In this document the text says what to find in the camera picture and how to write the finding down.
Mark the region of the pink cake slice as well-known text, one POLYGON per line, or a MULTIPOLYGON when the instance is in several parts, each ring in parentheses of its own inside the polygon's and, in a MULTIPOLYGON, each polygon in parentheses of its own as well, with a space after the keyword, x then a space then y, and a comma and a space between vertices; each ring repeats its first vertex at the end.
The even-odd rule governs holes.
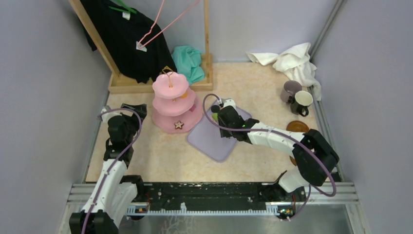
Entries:
POLYGON ((190 109, 189 109, 189 111, 190 112, 194 112, 196 110, 196 105, 194 104, 190 109))

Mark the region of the brown star cookie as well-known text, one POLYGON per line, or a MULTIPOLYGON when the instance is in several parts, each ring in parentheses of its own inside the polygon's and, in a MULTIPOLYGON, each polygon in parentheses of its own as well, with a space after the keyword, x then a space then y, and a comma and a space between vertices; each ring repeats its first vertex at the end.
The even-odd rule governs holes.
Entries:
POLYGON ((175 126, 175 130, 182 130, 184 123, 179 120, 176 123, 174 123, 174 126, 175 126))

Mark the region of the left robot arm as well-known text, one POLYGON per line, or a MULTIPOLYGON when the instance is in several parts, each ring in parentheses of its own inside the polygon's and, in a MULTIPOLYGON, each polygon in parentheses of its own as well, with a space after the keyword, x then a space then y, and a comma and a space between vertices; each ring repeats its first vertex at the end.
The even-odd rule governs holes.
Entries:
POLYGON ((123 216, 132 201, 145 198, 146 188, 139 175, 126 175, 134 153, 133 144, 147 116, 146 104, 104 106, 98 118, 108 125, 109 138, 103 156, 102 171, 83 208, 71 214, 73 234, 117 234, 123 216))

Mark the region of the black macaron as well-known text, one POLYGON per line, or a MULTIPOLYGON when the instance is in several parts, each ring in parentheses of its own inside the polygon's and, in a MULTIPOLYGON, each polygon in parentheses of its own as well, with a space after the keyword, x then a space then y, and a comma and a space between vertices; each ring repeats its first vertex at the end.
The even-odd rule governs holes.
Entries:
POLYGON ((210 109, 212 113, 218 113, 221 107, 219 105, 212 105, 210 109))

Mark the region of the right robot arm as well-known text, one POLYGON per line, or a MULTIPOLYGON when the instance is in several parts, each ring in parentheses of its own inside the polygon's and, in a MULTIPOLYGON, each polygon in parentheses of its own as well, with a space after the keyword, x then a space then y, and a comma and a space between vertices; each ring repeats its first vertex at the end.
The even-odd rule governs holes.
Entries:
POLYGON ((286 153, 296 166, 276 180, 275 197, 287 201, 302 186, 321 186, 339 162, 339 156, 323 135, 314 129, 291 132, 272 128, 257 119, 243 119, 233 106, 213 106, 221 137, 234 138, 286 153))

